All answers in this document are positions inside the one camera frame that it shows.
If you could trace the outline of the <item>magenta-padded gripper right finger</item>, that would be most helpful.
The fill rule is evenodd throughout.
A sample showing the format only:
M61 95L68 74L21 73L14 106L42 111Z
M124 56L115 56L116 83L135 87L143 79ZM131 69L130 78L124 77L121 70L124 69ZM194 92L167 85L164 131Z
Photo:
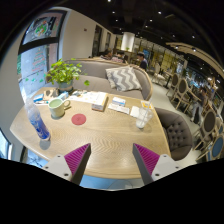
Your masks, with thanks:
M181 170L181 166L167 154L158 155L136 143L132 153L145 185Z

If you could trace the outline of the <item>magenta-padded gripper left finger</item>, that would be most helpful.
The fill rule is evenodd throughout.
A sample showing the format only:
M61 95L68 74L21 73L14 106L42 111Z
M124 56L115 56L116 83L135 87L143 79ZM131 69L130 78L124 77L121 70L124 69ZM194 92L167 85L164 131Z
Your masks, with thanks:
M66 155L57 154L43 170L79 185L90 155L91 144L88 143Z

